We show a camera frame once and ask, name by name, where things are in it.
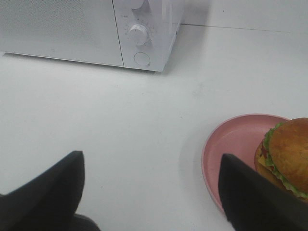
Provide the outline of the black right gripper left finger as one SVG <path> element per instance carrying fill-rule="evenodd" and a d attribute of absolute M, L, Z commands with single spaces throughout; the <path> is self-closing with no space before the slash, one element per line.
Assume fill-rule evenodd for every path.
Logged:
<path fill-rule="evenodd" d="M 48 170 L 0 197 L 2 231 L 97 231 L 77 214 L 85 182 L 82 151 L 73 151 Z"/>

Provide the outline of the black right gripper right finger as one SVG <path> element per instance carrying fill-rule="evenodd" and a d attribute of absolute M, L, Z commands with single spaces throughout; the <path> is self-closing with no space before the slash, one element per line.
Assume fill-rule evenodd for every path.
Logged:
<path fill-rule="evenodd" d="M 306 231 L 308 205 L 279 189 L 232 154 L 223 154 L 218 193 L 236 231 Z"/>

